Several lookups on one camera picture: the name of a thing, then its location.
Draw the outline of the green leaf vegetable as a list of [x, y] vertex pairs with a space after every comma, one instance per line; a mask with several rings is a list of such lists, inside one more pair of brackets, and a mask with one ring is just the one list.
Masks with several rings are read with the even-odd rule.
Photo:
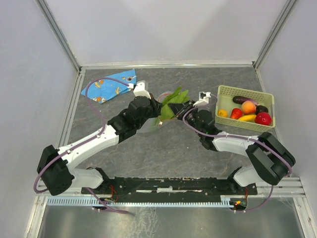
[[189, 90], [182, 91], [182, 87], [178, 87], [175, 91], [167, 91], [158, 97], [158, 102], [162, 104], [160, 115], [158, 118], [154, 119], [153, 125], [163, 126], [169, 120], [173, 120], [173, 112], [169, 108], [170, 103], [185, 103], [190, 100], [187, 95]]

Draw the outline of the clear zip top bag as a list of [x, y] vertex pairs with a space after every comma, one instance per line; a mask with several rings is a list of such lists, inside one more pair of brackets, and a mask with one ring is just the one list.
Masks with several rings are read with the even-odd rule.
[[173, 101], [174, 98], [177, 98], [179, 92], [175, 90], [174, 92], [167, 91], [162, 93], [158, 98], [154, 98], [150, 94], [151, 99], [155, 103], [158, 103], [158, 108], [160, 109], [160, 114], [155, 118], [148, 119], [145, 124], [139, 130], [140, 133], [153, 132], [166, 125], [171, 119], [175, 119], [175, 115], [172, 110], [169, 108], [168, 103]]

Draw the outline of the small orange mango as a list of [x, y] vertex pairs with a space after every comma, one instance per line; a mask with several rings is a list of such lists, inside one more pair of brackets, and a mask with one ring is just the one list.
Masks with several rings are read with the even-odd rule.
[[220, 110], [217, 112], [217, 115], [218, 115], [219, 117], [224, 117], [224, 118], [226, 118], [226, 117], [228, 117], [228, 112], [227, 112], [226, 110], [220, 109]]

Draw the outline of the red strawberry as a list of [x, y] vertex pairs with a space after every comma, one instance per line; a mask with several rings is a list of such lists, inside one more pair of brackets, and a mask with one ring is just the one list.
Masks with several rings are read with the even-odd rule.
[[231, 119], [239, 119], [243, 116], [243, 112], [240, 108], [234, 108], [231, 112], [230, 118]]

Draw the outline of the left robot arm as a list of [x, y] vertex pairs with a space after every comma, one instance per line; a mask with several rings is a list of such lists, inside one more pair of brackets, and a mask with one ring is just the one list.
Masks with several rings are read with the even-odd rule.
[[43, 149], [36, 181], [42, 180], [52, 196], [60, 195], [69, 188], [93, 188], [98, 193], [109, 189], [109, 180], [101, 169], [83, 170], [77, 166], [98, 152], [119, 144], [134, 136], [137, 130], [160, 115], [162, 104], [153, 97], [137, 96], [117, 116], [110, 119], [94, 133], [70, 145]]

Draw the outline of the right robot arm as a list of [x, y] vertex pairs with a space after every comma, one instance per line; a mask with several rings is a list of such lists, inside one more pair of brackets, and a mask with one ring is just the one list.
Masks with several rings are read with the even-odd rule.
[[194, 130], [207, 150], [230, 152], [249, 158], [250, 166], [239, 167], [231, 174], [227, 182], [231, 193], [238, 194], [246, 186], [261, 181], [278, 185], [291, 174], [296, 164], [294, 156], [269, 132], [242, 136], [222, 131], [215, 126], [212, 113], [199, 110], [192, 100], [169, 103], [168, 107], [177, 119]]

